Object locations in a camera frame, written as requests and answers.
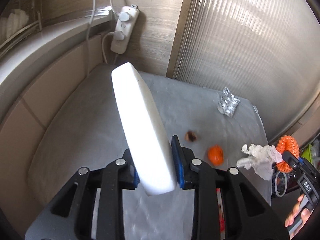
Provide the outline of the translucent ribbed sliding door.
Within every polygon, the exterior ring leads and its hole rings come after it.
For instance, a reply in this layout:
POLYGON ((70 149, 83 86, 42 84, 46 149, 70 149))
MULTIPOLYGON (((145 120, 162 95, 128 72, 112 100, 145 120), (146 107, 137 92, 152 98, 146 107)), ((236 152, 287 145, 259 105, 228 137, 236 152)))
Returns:
POLYGON ((248 99, 274 140, 319 94, 319 21, 307 0, 191 0, 172 77, 248 99))

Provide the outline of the white foam block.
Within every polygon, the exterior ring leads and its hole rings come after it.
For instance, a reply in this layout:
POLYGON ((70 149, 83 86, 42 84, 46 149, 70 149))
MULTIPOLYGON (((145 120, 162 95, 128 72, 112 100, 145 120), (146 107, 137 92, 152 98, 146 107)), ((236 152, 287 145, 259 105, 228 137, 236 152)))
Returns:
POLYGON ((149 196, 174 191, 171 146, 152 93, 129 62, 112 70, 116 104, 140 183, 149 196))

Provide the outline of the orange mandarin peel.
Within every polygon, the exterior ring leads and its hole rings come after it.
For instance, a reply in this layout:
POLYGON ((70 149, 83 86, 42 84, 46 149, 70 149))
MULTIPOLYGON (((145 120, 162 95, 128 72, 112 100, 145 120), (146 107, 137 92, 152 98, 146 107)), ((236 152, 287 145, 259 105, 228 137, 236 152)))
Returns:
POLYGON ((220 166, 223 164, 223 161, 224 161, 223 149, 219 145, 214 145, 210 147, 207 152, 207 156, 209 161, 213 165, 220 166))

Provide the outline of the brown nut shell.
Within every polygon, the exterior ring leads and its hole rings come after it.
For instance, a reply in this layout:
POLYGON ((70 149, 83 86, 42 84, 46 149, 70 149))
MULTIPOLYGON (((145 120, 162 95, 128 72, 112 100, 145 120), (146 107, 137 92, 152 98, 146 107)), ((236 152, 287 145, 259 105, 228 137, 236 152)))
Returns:
POLYGON ((197 135, 193 131, 187 131, 184 136, 184 139, 188 142, 195 142, 197 140, 197 135))

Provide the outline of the metal dish rack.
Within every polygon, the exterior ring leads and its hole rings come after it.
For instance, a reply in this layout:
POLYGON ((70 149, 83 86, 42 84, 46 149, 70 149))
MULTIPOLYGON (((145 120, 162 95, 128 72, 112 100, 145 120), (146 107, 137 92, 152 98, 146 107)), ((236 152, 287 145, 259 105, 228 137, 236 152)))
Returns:
POLYGON ((36 0, 1 0, 1 57, 41 29, 36 0))

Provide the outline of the white power strip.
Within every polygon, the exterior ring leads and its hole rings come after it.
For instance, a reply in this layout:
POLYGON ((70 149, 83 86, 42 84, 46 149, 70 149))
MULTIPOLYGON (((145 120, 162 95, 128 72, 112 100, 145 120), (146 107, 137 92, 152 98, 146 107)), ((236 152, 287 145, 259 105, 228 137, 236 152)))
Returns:
POLYGON ((122 7, 112 38, 112 52, 120 55, 125 53, 139 13, 140 10, 134 4, 122 7))

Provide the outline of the aluminium foil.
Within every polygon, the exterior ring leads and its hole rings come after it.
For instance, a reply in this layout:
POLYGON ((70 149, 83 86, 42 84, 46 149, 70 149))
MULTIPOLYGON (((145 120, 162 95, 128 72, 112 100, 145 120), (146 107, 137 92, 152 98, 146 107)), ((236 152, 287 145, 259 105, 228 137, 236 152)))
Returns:
POLYGON ((221 114, 232 118, 239 103, 240 100, 236 98, 227 87, 225 87, 219 97, 217 110, 221 114))

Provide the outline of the white bowl stack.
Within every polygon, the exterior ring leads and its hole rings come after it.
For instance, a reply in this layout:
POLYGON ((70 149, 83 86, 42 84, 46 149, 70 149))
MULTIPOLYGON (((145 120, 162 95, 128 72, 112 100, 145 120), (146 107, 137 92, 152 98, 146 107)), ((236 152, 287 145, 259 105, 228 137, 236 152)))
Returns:
POLYGON ((28 21, 29 15, 21 9, 14 9, 8 18, 1 17, 1 42, 4 42, 19 30, 24 28, 28 21))

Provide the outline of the lime green plastic tub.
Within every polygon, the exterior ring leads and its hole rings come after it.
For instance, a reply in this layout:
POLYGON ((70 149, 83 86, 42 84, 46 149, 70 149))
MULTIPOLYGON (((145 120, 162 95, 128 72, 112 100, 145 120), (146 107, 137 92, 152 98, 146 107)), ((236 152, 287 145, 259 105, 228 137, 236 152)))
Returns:
POLYGON ((302 152, 302 157, 307 159, 315 168, 318 167, 319 163, 319 143, 313 142, 302 152))

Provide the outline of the red snack packet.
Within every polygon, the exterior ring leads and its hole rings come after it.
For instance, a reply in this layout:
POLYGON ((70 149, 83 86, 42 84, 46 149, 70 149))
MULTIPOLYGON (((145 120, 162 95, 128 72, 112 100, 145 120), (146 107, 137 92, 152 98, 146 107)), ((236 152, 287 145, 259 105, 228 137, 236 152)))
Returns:
POLYGON ((225 218, 224 218, 221 190, 216 189, 216 194, 217 194, 217 203, 219 207, 220 239, 225 239, 225 218))

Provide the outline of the white tissue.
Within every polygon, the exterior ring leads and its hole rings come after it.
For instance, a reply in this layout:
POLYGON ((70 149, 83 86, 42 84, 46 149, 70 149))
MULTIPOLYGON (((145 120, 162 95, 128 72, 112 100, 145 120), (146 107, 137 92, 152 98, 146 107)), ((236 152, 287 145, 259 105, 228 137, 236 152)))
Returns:
POLYGON ((273 176, 272 165, 283 161, 282 154, 276 150, 274 146, 261 146, 244 144, 241 152, 246 157, 239 159, 236 162, 237 168, 245 168, 249 170, 253 168, 255 174, 266 181, 270 181, 273 176))

